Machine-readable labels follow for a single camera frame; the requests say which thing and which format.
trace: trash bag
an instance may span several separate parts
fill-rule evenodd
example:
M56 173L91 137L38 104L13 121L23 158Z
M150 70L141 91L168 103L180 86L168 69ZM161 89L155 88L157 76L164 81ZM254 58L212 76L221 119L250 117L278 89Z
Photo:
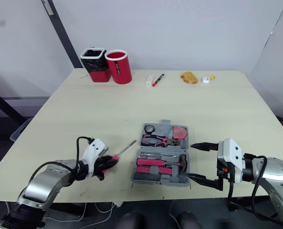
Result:
M101 50L88 50L83 56L99 56L101 52L102 52ZM86 70L88 71L88 73L101 72L101 71L105 71L108 69L108 65L104 57L105 53L106 53L106 50L103 51L102 56L98 59L81 58L81 61L84 67L86 68Z

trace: marker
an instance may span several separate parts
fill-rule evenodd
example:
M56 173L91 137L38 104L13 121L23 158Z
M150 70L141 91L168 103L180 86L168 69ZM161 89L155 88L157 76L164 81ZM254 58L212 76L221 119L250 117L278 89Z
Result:
M164 77L165 74L162 74L153 84L152 86L155 87L156 84L162 79L162 77Z

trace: pliers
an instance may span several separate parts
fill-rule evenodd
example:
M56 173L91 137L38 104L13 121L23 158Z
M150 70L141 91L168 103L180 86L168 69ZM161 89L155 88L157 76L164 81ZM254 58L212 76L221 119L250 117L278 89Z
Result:
M154 139L158 139L161 140L161 142L157 142L157 143L149 143L149 142L141 142L142 146L152 146L152 147L167 147L168 145L171 146L178 146L180 144L180 141L172 138L172 139L168 139L165 136L158 136L158 135L142 135L143 138L154 138Z

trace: gray tool case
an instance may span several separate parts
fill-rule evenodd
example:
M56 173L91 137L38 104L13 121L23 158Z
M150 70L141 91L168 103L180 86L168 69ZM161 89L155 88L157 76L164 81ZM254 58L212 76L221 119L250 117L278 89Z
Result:
M162 184L162 185L168 185L168 186L177 186L177 187L185 187L190 184L190 179L182 174L179 175L180 172L180 166L177 165L166 165L163 167L158 166L142 166L147 171L146 172L137 172L137 160L139 158L141 159L159 159L166 162L179 162L180 155L184 154L186 155L186 161L187 161L187 169L185 173L189 173L189 155L187 154L188 149L188 128L186 126L182 125L170 125L170 120L162 120L160 124L156 123L145 123L143 127L143 135L147 135L148 133L145 132L145 127L147 125L154 126L155 130L151 133L151 135L158 135L158 136L165 136L168 139L173 138L173 128L183 127L187 131L187 135L184 139L179 140L180 144L178 146L172 146L168 145L167 147L161 147L161 146L143 146L142 142L148 142L148 143L158 143L161 142L161 140L157 140L154 138L143 138L141 137L141 149L137 151L136 160L134 163L133 173L131 176L133 183L140 183L140 184ZM142 156L144 154L154 154L154 156ZM161 168L171 168L172 174L162 174L159 172Z

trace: wooden table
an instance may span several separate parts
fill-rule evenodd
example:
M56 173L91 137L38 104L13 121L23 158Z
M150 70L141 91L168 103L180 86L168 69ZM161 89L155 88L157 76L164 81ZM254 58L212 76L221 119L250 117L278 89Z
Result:
M154 199L220 198L228 193L200 186L190 187L132 184L130 177L140 148L143 123L170 119L186 125L189 145L233 138L243 153L275 156L283 160L283 127L267 104L240 71L193 71L197 84L180 78L183 71L133 70L126 85L93 83L85 69L74 69L55 91L0 162L0 200L15 201L33 171L46 161L74 159L75 141L85 135L102 139L107 154L120 152L138 140L119 163L98 178L76 181L61 189L55 202L103 202ZM156 87L146 87L149 74L165 77ZM204 76L214 75L209 84ZM80 146L83 154L87 143ZM190 172L216 178L217 152L188 149ZM234 187L234 197L250 196L253 184ZM265 195L260 188L258 195Z

